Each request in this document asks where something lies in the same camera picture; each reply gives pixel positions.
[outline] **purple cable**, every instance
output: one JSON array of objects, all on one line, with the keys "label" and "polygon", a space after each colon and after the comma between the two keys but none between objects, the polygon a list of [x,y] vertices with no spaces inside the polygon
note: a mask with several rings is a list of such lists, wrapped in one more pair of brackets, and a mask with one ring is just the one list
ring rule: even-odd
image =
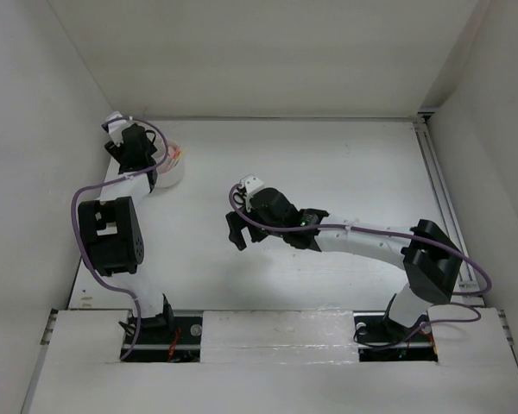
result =
[{"label": "purple cable", "polygon": [[483,279],[485,280],[485,287],[477,292],[453,292],[453,295],[456,296],[476,296],[476,295],[483,295],[484,293],[487,293],[491,290],[491,287],[493,284],[491,283],[490,276],[482,269],[480,265],[478,265],[473,259],[470,257],[464,255],[462,252],[458,251],[457,249],[450,248],[449,246],[440,243],[438,241],[427,239],[426,237],[422,237],[419,235],[408,235],[407,233],[399,233],[396,231],[387,231],[387,230],[374,230],[374,229],[366,229],[364,227],[358,227],[358,226],[346,226],[344,224],[316,224],[312,226],[303,226],[303,227],[272,227],[272,226],[265,226],[264,224],[260,224],[258,222],[253,221],[249,217],[247,217],[245,214],[240,211],[238,208],[238,205],[233,199],[233,194],[237,189],[239,188],[240,184],[233,185],[231,188],[231,192],[229,194],[229,202],[231,203],[232,209],[247,223],[251,224],[252,226],[255,226],[259,229],[265,229],[268,231],[274,231],[277,233],[293,233],[295,231],[304,231],[304,230],[315,230],[315,229],[350,229],[359,233],[368,233],[371,235],[386,235],[388,237],[402,237],[404,239],[409,240],[415,240],[417,242],[423,242],[425,244],[430,244],[436,248],[441,248],[445,250],[449,254],[454,254],[457,256],[460,260],[465,261],[469,265],[471,265],[474,269],[477,270],[480,275],[482,275]]},{"label": "purple cable", "polygon": [[[482,295],[486,292],[489,292],[491,290],[491,287],[493,286],[491,283],[490,276],[482,269],[480,265],[478,265],[473,259],[470,257],[464,255],[462,252],[458,251],[457,249],[450,248],[449,246],[440,243],[438,241],[427,239],[426,237],[421,237],[419,235],[408,235],[407,233],[399,233],[395,231],[386,231],[386,230],[374,230],[374,229],[366,229],[364,227],[358,227],[358,226],[346,226],[344,224],[315,224],[310,226],[302,226],[302,227],[272,227],[272,226],[266,226],[264,224],[258,223],[249,217],[247,217],[238,207],[237,203],[234,201],[234,193],[238,190],[240,187],[240,184],[235,184],[231,188],[231,192],[229,193],[228,201],[231,204],[232,209],[247,223],[251,224],[252,226],[255,226],[259,229],[265,229],[268,231],[274,231],[277,233],[293,233],[296,231],[304,231],[304,230],[315,230],[315,229],[350,229],[352,231],[356,231],[359,233],[367,233],[371,235],[386,235],[388,237],[402,237],[404,239],[409,240],[415,240],[417,242],[423,242],[426,244],[430,244],[436,248],[441,248],[445,250],[449,254],[454,254],[457,256],[460,260],[465,261],[469,265],[471,265],[474,269],[476,269],[485,280],[485,287],[481,289],[478,292],[453,292],[453,295],[456,296],[474,296],[474,295]],[[398,343],[392,343],[389,345],[383,345],[380,347],[370,347],[370,349],[373,349],[375,351],[383,351],[386,349],[390,349],[394,347],[395,345],[398,345],[399,343],[408,341],[410,338],[412,338],[414,335],[416,335],[418,332],[420,332],[423,328],[426,326],[432,325],[434,323],[468,323],[468,322],[475,322],[479,321],[482,318],[482,314],[473,306],[469,306],[467,304],[460,304],[458,302],[450,302],[449,304],[453,304],[455,306],[460,306],[462,308],[466,308],[470,311],[473,311],[476,313],[476,317],[472,319],[436,319],[434,321],[428,321],[425,323],[421,323],[418,328],[414,329],[405,339]]]},{"label": "purple cable", "polygon": [[448,304],[452,304],[453,306],[460,306],[461,308],[468,309],[469,311],[472,311],[476,314],[476,317],[473,317],[472,319],[434,319],[433,321],[427,321],[421,323],[416,329],[413,329],[410,334],[408,334],[403,340],[397,342],[397,343],[390,343],[388,345],[381,345],[379,347],[372,347],[369,346],[369,349],[372,349],[373,351],[385,351],[387,349],[393,348],[395,345],[399,345],[400,343],[406,342],[409,339],[411,339],[413,336],[418,334],[421,330],[423,330],[426,326],[433,325],[435,323],[470,323],[470,322],[477,322],[482,318],[482,314],[478,309],[476,309],[474,306],[470,306],[469,304],[460,304],[459,302],[449,302]]},{"label": "purple cable", "polygon": [[167,138],[165,138],[165,135],[153,123],[148,122],[148,121],[144,121],[143,119],[134,118],[132,116],[120,116],[120,117],[117,117],[115,119],[110,119],[109,121],[105,122],[104,126],[110,125],[111,123],[113,123],[115,121],[122,121],[122,120],[124,120],[124,121],[140,122],[140,123],[143,123],[145,125],[148,125],[150,128],[155,129],[159,133],[161,139],[163,140],[163,145],[165,146],[165,154],[163,155],[163,158],[161,158],[161,160],[157,164],[155,164],[154,166],[149,166],[148,168],[144,168],[143,170],[141,170],[139,172],[135,172],[133,174],[129,174],[127,176],[123,176],[123,177],[121,177],[119,179],[113,179],[111,181],[106,181],[106,182],[104,182],[102,184],[88,185],[86,187],[82,187],[82,188],[78,189],[75,192],[75,194],[73,195],[73,199],[71,200],[71,225],[73,226],[73,233],[75,234],[75,240],[77,241],[77,245],[79,246],[80,255],[82,256],[83,262],[85,263],[85,266],[88,268],[88,270],[89,270],[90,274],[92,275],[92,277],[102,287],[104,287],[108,291],[125,293],[125,294],[129,295],[132,298],[132,300],[134,301],[134,303],[135,303],[135,308],[136,308],[136,329],[135,329],[135,334],[134,334],[134,336],[132,338],[132,343],[130,344],[129,349],[127,349],[127,352],[125,352],[123,354],[123,356],[121,356],[121,360],[124,360],[127,356],[129,356],[129,354],[134,349],[134,347],[136,345],[136,342],[138,341],[138,336],[140,335],[140,327],[141,327],[141,324],[142,324],[142,309],[140,307],[140,303],[138,301],[138,297],[130,289],[123,289],[121,287],[111,286],[111,285],[108,285],[107,283],[105,283],[102,280],[100,275],[96,272],[96,269],[94,269],[94,267],[92,266],[90,258],[88,257],[88,253],[85,250],[85,246],[83,244],[83,241],[80,238],[79,223],[78,223],[78,220],[77,220],[77,202],[79,201],[79,197],[80,197],[80,195],[83,192],[90,191],[90,190],[97,190],[99,188],[104,188],[104,187],[106,187],[108,185],[114,185],[114,184],[120,183],[122,181],[125,181],[126,179],[131,179],[131,178],[136,177],[138,175],[142,175],[142,174],[148,173],[148,172],[150,172],[152,170],[155,170],[158,166],[160,166],[165,161],[167,161],[167,157],[168,157]]}]

